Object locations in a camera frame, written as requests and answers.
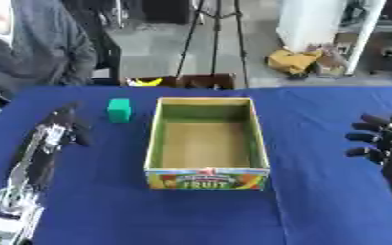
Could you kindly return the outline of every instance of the tripod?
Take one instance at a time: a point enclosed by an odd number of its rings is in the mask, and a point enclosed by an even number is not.
[[[245,51],[244,47],[244,37],[242,34],[242,13],[241,13],[241,6],[240,6],[240,0],[234,0],[234,7],[235,7],[235,12],[229,13],[226,15],[221,14],[221,9],[222,9],[222,1],[223,0],[216,0],[216,11],[215,14],[212,15],[210,13],[207,13],[202,10],[202,6],[205,3],[205,0],[199,0],[199,5],[196,9],[196,12],[194,12],[194,18],[191,23],[191,28],[190,32],[188,34],[187,41],[185,43],[185,48],[183,52],[181,53],[181,60],[180,60],[180,65],[177,70],[177,77],[180,76],[181,71],[183,69],[183,65],[185,63],[185,58],[188,53],[188,48],[190,47],[191,40],[193,39],[194,31],[196,29],[196,25],[198,23],[199,16],[201,14],[210,17],[214,20],[214,47],[213,47],[213,52],[212,52],[212,63],[211,63],[211,75],[214,76],[216,69],[217,69],[217,56],[218,56],[218,45],[219,45],[219,34],[221,31],[221,20],[230,18],[235,16],[236,17],[236,23],[237,23],[237,31],[238,31],[238,38],[239,38],[239,49],[240,49],[240,57],[242,61],[242,70],[244,74],[244,82],[245,82],[245,87],[248,88],[248,75],[247,75],[247,53]]]

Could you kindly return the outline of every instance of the robotic arm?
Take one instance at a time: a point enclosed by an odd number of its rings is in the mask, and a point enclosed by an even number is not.
[[[375,164],[382,165],[381,173],[392,190],[392,116],[389,120],[368,114],[362,115],[361,118],[363,122],[354,122],[352,127],[369,133],[353,132],[347,134],[346,138],[350,141],[366,142],[372,147],[350,149],[346,155],[365,156]]]
[[[50,113],[25,138],[0,189],[0,245],[32,244],[44,211],[40,197],[53,176],[55,156],[70,143],[88,146],[87,125],[75,116],[77,103]]]

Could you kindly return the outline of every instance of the white cabinet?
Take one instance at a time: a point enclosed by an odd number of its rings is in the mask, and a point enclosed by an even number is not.
[[[301,52],[311,44],[332,43],[347,0],[282,0],[276,31],[285,46]]]

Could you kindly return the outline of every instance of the blue tablecloth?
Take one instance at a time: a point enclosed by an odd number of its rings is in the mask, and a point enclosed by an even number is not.
[[[268,189],[149,190],[142,163],[160,96],[254,98],[272,165]],[[108,122],[117,97],[131,99],[131,122]],[[343,154],[355,146],[343,138],[350,122],[392,113],[392,87],[31,89],[0,114],[0,187],[23,136],[74,100],[94,126],[93,146],[59,156],[35,244],[392,245],[392,194],[379,168]]]

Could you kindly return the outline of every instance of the green cube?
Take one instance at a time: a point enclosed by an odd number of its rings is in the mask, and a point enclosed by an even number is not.
[[[108,104],[108,118],[112,123],[129,122],[132,114],[130,100],[126,98],[111,99]]]

